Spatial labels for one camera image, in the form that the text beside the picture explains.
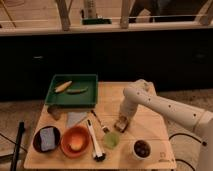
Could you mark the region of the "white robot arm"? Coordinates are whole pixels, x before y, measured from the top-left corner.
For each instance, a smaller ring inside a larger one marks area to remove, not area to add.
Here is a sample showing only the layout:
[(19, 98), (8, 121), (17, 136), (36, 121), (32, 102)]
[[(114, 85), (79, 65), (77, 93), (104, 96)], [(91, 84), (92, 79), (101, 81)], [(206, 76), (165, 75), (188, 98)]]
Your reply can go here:
[(152, 94), (150, 86), (143, 79), (128, 84), (120, 115), (131, 120), (142, 105), (193, 132), (202, 140), (196, 171), (213, 171), (213, 112)]

